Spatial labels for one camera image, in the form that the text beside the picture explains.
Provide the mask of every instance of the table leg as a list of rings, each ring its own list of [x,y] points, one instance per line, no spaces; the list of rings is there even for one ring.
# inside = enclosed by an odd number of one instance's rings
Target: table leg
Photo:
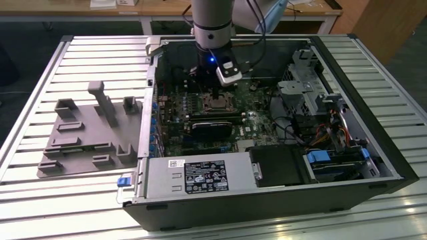
[[[329,34],[337,16],[326,16],[322,21],[317,34]]]
[[[143,35],[153,35],[151,17],[150,16],[141,16],[139,17],[139,25],[141,25],[142,34]]]

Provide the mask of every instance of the black floor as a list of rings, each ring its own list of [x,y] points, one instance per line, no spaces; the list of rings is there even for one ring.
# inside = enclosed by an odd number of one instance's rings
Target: black floor
[[[151,24],[154,34],[187,34],[183,23]],[[42,24],[0,23],[0,44],[9,54],[19,73],[17,82],[0,86],[0,145],[19,115],[30,91],[38,81],[43,68],[62,35],[139,35],[137,22],[55,22],[53,30],[45,31]],[[418,25],[397,51],[386,69],[398,80],[414,100],[427,109],[427,19]]]

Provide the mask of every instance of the black plastic cover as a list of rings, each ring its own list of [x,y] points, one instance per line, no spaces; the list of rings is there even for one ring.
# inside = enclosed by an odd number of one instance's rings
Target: black plastic cover
[[[304,149],[297,145],[268,145],[249,148],[250,162],[258,164],[261,172],[257,187],[310,183],[302,152]]]

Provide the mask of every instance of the gray plastic holder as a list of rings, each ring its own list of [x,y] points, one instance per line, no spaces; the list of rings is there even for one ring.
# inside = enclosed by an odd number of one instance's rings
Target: gray plastic holder
[[[102,82],[89,83],[87,92],[98,105],[75,106],[71,99],[57,100],[38,178],[135,166],[142,103],[131,96],[111,103],[102,90]]]

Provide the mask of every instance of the motherboard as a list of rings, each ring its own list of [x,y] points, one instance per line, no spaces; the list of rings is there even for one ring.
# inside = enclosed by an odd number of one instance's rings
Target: motherboard
[[[278,144],[266,87],[242,80],[214,95],[189,86],[183,81],[167,91],[158,90],[165,157],[244,152]]]

